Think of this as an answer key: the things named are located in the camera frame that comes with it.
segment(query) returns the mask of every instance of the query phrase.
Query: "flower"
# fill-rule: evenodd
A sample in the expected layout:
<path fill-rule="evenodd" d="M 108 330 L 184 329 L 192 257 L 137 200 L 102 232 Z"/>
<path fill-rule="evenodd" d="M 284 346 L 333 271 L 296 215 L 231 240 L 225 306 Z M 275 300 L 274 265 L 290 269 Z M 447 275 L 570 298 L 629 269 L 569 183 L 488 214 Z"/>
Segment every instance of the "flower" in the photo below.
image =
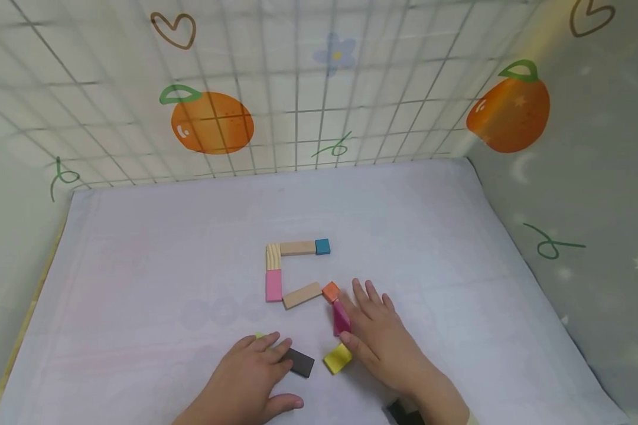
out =
<path fill-rule="evenodd" d="M 328 64 L 327 73 L 329 77 L 336 75 L 338 68 L 354 67 L 354 57 L 352 57 L 352 52 L 356 45 L 354 38 L 340 41 L 338 35 L 332 32 L 328 35 L 327 44 L 328 50 L 317 50 L 313 57 L 319 63 Z"/>

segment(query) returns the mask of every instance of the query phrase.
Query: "brown heart outline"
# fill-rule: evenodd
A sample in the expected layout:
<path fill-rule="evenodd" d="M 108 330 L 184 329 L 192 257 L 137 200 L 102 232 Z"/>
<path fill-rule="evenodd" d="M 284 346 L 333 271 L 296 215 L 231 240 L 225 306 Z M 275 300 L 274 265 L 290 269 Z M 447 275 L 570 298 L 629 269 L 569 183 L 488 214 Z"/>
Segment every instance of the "brown heart outline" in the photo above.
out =
<path fill-rule="evenodd" d="M 569 30 L 572 32 L 572 35 L 580 38 L 580 37 L 586 37 L 587 35 L 593 34 L 594 32 L 601 30 L 602 28 L 606 27 L 607 24 L 610 23 L 610 21 L 612 19 L 614 19 L 614 15 L 616 14 L 616 9 L 614 8 L 613 5 L 605 5 L 605 6 L 600 6 L 599 8 L 593 9 L 593 1 L 595 0 L 588 0 L 588 6 L 586 8 L 586 16 L 590 17 L 591 15 L 595 15 L 598 12 L 601 12 L 602 10 L 609 10 L 610 11 L 610 17 L 607 18 L 607 20 L 603 23 L 601 23 L 600 25 L 598 25 L 597 27 L 593 28 L 592 30 L 588 30 L 586 32 L 578 32 L 576 31 L 576 27 L 574 25 L 574 15 L 576 14 L 577 9 L 579 8 L 579 4 L 581 4 L 582 0 L 576 0 L 574 7 L 572 8 L 571 13 L 569 14 Z"/>
<path fill-rule="evenodd" d="M 163 22 L 165 22 L 165 24 L 168 26 L 168 28 L 170 28 L 173 31 L 177 30 L 177 26 L 180 25 L 180 21 L 182 19 L 184 19 L 184 18 L 189 19 L 189 21 L 192 23 L 192 35 L 189 38 L 189 42 L 186 45 L 181 45 L 181 44 L 175 43 L 175 41 L 171 40 L 167 35 L 165 35 L 163 33 L 161 28 L 158 27 L 158 24 L 156 22 L 156 18 L 163 19 Z M 194 39 L 196 38 L 196 22 L 194 21 L 194 18 L 192 18 L 190 14 L 179 14 L 179 15 L 177 15 L 177 17 L 175 18 L 175 23 L 171 24 L 163 16 L 162 13 L 152 12 L 152 14 L 151 14 L 151 23 L 154 26 L 154 29 L 156 30 L 156 32 L 158 32 L 158 34 L 163 37 L 163 40 L 166 40 L 168 43 L 174 45 L 177 48 L 180 48 L 182 50 L 189 50 L 189 48 L 191 48 L 192 44 L 194 44 Z"/>

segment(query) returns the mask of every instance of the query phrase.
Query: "orange fruit print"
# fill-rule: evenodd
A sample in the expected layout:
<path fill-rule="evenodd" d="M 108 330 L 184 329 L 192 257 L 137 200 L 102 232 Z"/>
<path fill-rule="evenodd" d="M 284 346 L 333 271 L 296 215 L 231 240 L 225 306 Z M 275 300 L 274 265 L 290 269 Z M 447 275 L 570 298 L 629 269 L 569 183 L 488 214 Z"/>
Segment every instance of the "orange fruit print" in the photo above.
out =
<path fill-rule="evenodd" d="M 517 66 L 528 68 L 529 75 L 513 72 Z M 528 59 L 513 62 L 499 75 L 507 78 L 477 101 L 466 126 L 494 151 L 521 151 L 546 128 L 551 98 L 534 62 Z"/>
<path fill-rule="evenodd" d="M 168 97 L 184 90 L 188 97 Z M 162 104 L 176 103 L 172 110 L 172 132 L 190 151 L 225 155 L 237 152 L 253 137 L 253 118 L 238 100 L 226 94 L 203 92 L 173 84 L 161 93 Z"/>

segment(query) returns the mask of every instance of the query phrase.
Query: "pink block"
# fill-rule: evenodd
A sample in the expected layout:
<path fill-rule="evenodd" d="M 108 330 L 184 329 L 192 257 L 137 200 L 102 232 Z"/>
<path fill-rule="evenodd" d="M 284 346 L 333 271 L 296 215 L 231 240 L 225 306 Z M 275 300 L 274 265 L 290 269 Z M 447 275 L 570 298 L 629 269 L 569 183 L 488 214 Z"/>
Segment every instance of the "pink block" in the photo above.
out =
<path fill-rule="evenodd" d="M 347 313 L 345 309 L 343 309 L 343 305 L 340 301 L 336 300 L 333 302 L 333 335 L 338 336 L 340 332 L 346 331 L 351 332 L 352 327 L 350 326 L 350 318 L 347 317 Z"/>
<path fill-rule="evenodd" d="M 284 298 L 281 289 L 281 270 L 267 270 L 265 275 L 265 298 L 267 303 L 275 303 Z"/>

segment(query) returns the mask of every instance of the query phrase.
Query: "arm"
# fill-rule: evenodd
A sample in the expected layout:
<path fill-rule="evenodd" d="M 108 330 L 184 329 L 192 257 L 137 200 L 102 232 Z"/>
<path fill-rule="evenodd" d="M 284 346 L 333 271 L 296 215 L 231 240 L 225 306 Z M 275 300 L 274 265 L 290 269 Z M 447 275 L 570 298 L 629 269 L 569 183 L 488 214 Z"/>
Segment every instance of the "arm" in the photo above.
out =
<path fill-rule="evenodd" d="M 293 366 L 289 359 L 279 362 L 291 339 L 267 349 L 278 339 L 279 332 L 274 332 L 257 340 L 246 336 L 235 343 L 201 394 L 172 425 L 262 425 L 285 411 L 302 408 L 304 402 L 297 395 L 269 397 Z"/>
<path fill-rule="evenodd" d="M 381 298 L 370 280 L 365 286 L 352 280 L 356 305 L 340 295 L 354 331 L 341 333 L 343 344 L 383 384 L 411 398 L 427 425 L 466 425 L 470 411 L 452 381 L 423 354 L 390 297 Z"/>

